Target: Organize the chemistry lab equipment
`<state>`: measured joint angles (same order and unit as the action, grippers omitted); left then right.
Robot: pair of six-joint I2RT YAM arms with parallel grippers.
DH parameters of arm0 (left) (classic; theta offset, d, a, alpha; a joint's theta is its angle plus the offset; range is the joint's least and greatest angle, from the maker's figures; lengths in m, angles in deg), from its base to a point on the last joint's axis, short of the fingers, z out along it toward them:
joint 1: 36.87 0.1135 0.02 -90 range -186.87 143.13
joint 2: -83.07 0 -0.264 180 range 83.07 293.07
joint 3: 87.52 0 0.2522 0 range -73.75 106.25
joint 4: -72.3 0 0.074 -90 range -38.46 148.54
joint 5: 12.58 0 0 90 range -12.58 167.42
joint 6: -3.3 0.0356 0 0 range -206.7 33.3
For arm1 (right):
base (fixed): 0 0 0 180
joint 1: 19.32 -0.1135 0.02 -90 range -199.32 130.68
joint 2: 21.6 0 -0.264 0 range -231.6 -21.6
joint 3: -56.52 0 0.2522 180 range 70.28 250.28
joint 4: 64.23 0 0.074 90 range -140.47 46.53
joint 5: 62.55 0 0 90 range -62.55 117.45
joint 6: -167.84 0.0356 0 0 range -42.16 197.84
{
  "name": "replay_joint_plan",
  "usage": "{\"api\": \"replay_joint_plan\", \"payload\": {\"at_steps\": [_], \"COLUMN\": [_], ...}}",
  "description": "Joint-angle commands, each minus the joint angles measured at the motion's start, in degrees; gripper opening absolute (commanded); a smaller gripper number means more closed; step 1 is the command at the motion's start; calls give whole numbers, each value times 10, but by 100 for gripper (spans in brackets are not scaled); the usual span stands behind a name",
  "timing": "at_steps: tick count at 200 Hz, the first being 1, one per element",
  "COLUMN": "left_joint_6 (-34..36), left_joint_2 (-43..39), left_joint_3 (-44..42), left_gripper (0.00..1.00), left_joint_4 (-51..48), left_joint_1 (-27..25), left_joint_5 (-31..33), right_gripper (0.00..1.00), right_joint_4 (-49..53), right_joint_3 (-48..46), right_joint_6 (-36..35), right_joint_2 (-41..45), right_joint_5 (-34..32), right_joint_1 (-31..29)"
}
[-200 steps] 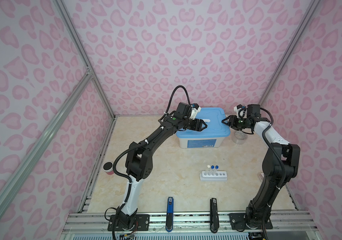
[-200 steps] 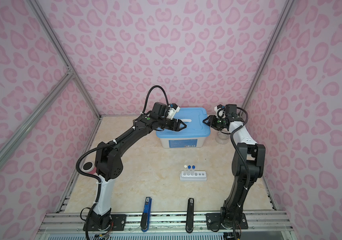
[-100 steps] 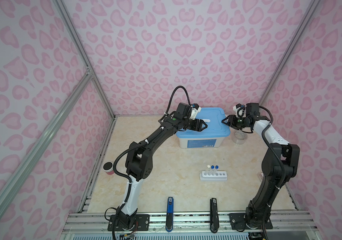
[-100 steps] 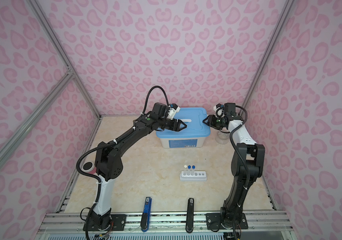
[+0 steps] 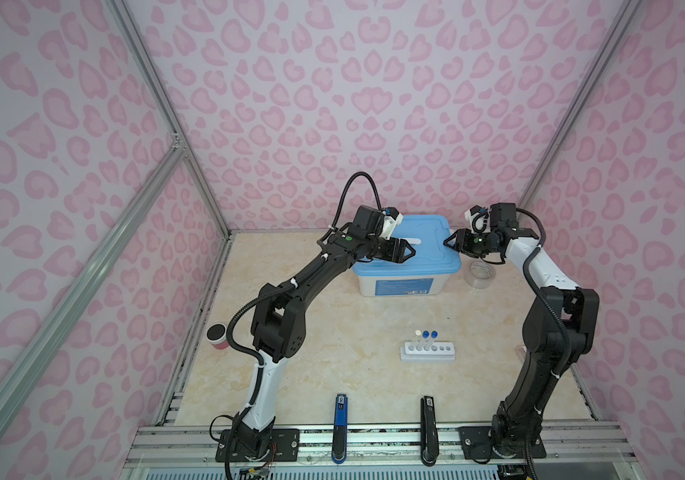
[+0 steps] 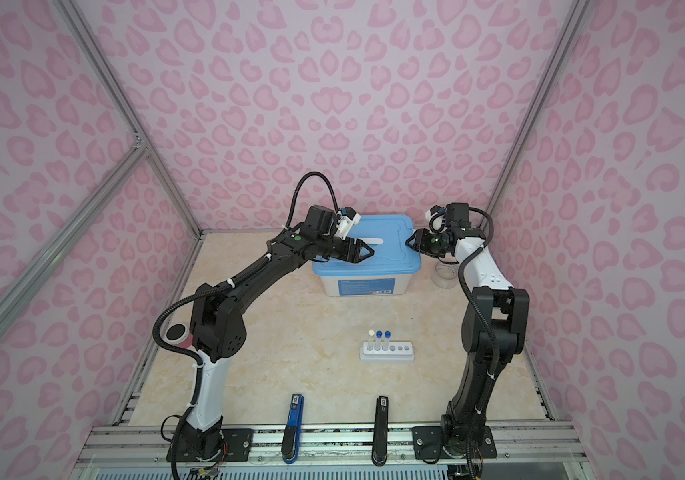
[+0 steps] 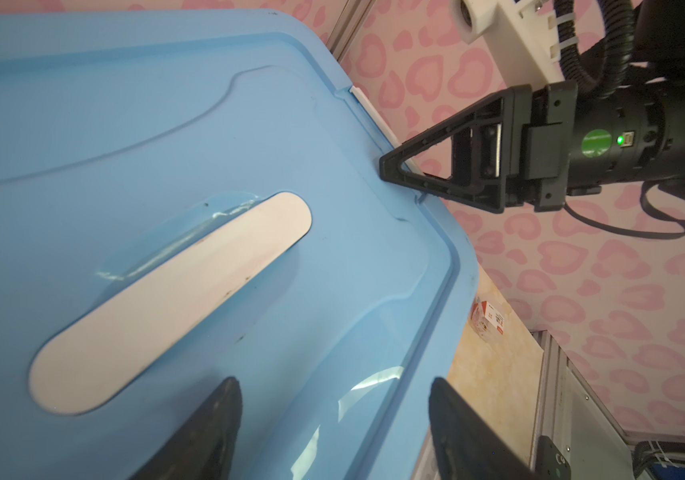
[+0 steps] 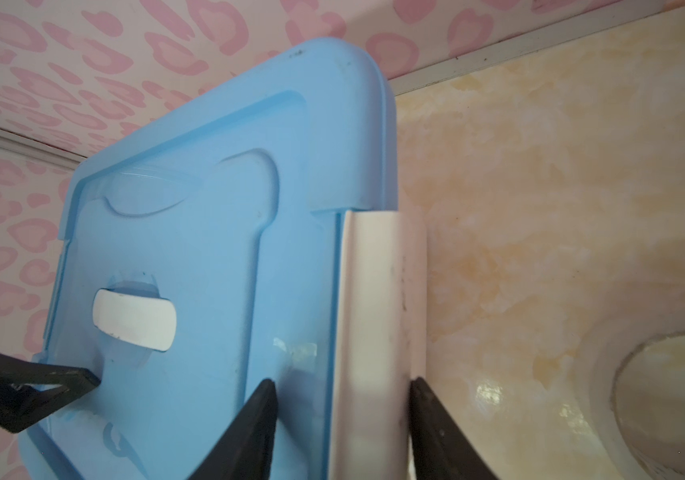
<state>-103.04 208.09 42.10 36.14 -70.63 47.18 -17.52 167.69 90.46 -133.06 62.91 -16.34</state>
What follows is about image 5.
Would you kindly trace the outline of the cork stoppered test tube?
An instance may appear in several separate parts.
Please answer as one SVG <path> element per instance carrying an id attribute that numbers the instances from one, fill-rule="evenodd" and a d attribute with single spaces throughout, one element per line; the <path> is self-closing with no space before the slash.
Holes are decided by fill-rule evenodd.
<path id="1" fill-rule="evenodd" d="M 422 339 L 423 339 L 423 331 L 422 330 L 416 330 L 415 339 L 414 339 L 414 342 L 412 342 L 412 349 L 413 350 L 420 350 Z"/>

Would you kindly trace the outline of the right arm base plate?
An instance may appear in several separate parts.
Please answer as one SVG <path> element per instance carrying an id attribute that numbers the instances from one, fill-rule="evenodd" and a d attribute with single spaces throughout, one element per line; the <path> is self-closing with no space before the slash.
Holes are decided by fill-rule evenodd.
<path id="1" fill-rule="evenodd" d="M 457 432 L 464 458 L 480 464 L 497 460 L 526 460 L 526 454 L 532 459 L 544 459 L 547 456 L 539 436 L 533 438 L 525 433 L 500 436 L 494 434 L 489 425 L 462 426 Z"/>

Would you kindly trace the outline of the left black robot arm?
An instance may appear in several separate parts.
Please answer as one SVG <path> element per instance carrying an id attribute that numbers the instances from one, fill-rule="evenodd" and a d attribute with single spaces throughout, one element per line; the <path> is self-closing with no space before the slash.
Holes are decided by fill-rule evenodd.
<path id="1" fill-rule="evenodd" d="M 360 206 L 352 221 L 330 227 L 318 240 L 320 253 L 290 279 L 262 286 L 258 296 L 236 311 L 226 341 L 256 360 L 250 396 L 232 420 L 226 450 L 262 459 L 270 449 L 278 391 L 288 366 L 306 340 L 306 311 L 336 277 L 362 260 L 402 264 L 416 256 L 407 240 L 393 236 L 404 215 L 393 207 Z"/>

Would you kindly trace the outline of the blue plastic bin lid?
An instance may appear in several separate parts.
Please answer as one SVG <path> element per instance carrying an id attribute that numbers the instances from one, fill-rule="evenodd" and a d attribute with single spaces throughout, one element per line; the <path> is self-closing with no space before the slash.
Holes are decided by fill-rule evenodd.
<path id="1" fill-rule="evenodd" d="M 406 215 L 393 236 L 407 240 L 415 256 L 402 264 L 379 259 L 357 262 L 353 272 L 359 277 L 438 276 L 454 274 L 461 268 L 459 254 L 443 245 L 450 236 L 448 221 L 443 216 Z"/>

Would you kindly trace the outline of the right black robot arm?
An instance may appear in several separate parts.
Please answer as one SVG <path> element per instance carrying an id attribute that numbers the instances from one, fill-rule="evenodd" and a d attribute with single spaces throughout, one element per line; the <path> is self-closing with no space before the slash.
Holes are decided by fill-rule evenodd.
<path id="1" fill-rule="evenodd" d="M 497 254 L 497 263 L 518 269 L 535 295 L 522 326 L 522 368 L 492 417 L 489 434 L 496 455 L 526 455 L 540 434 L 560 378 L 592 348 L 599 296 L 579 286 L 550 258 L 543 224 L 531 212 L 513 203 L 496 203 L 473 206 L 465 217 L 468 228 L 456 230 L 443 245 L 482 261 Z"/>

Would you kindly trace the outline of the blue capped test tube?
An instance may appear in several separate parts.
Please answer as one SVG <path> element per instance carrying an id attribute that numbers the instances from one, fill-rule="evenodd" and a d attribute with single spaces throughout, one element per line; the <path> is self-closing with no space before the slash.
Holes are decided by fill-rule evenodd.
<path id="1" fill-rule="evenodd" d="M 433 349 L 434 342 L 435 342 L 435 340 L 437 339 L 437 336 L 438 336 L 438 332 L 435 331 L 435 330 L 433 330 L 433 331 L 430 333 L 430 338 L 429 338 L 430 342 L 429 342 L 428 350 L 432 350 L 432 349 Z"/>
<path id="2" fill-rule="evenodd" d="M 421 342 L 421 349 L 426 350 L 428 348 L 429 340 L 431 338 L 431 334 L 428 330 L 425 330 L 422 332 L 422 342 Z"/>

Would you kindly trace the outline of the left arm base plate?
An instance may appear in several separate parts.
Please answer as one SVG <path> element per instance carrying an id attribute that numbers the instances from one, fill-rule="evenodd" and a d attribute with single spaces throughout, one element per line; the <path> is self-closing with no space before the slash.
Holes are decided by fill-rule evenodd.
<path id="1" fill-rule="evenodd" d="M 232 430 L 224 430 L 218 441 L 216 462 L 294 462 L 300 450 L 300 430 L 268 428 L 262 432 L 240 427 L 236 439 L 230 442 Z"/>

